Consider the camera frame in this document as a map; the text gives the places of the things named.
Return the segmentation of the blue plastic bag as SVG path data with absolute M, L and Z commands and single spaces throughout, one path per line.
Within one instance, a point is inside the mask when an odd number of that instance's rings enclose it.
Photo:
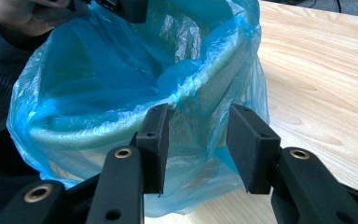
M 152 91 L 158 77 L 182 60 L 240 51 L 258 58 L 258 0 L 149 0 L 146 21 L 131 24 L 92 4 L 87 16 L 55 28 L 16 81 L 8 131 L 24 161 L 44 179 L 74 187 L 85 179 L 61 178 L 35 149 L 30 130 L 49 116 L 100 113 L 131 91 Z M 215 169 L 168 176 L 161 195 L 147 195 L 149 217 L 188 213 L 200 203 L 242 186 L 226 146 Z

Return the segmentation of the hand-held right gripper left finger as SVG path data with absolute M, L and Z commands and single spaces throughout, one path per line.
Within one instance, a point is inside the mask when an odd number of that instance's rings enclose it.
M 136 135 L 136 147 L 143 158 L 144 193 L 162 194 L 169 148 L 169 108 L 167 104 L 151 107 Z

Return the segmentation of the green plastic bin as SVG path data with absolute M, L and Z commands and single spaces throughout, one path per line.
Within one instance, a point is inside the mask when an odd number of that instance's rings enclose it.
M 147 109 L 168 105 L 170 178 L 218 166 L 225 153 L 228 110 L 245 105 L 263 119 L 269 116 L 265 77 L 257 57 L 240 51 L 204 60 L 182 60 L 164 71 L 152 91 L 131 91 L 100 113 L 46 117 L 29 131 L 35 149 L 61 178 L 85 179 L 102 169 L 107 151 L 130 140 Z

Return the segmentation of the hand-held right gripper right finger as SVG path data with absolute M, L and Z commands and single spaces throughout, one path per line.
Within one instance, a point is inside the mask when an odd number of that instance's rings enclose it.
M 227 148 L 248 192 L 270 193 L 270 161 L 278 157 L 280 143 L 279 135 L 252 109 L 230 106 Z

